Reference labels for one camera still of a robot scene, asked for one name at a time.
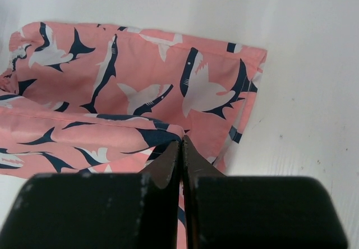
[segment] garment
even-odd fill
[[[184,134],[225,171],[266,57],[160,30],[57,22],[24,26],[10,51],[0,78],[0,174],[22,178],[138,172]]]

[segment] white surface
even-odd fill
[[[358,5],[359,0],[0,0],[0,37],[6,46],[10,32],[28,22],[60,20],[154,27],[266,48],[255,109],[230,174],[319,179],[355,249]],[[19,187],[0,185],[1,196]],[[2,213],[8,203],[1,202]]]

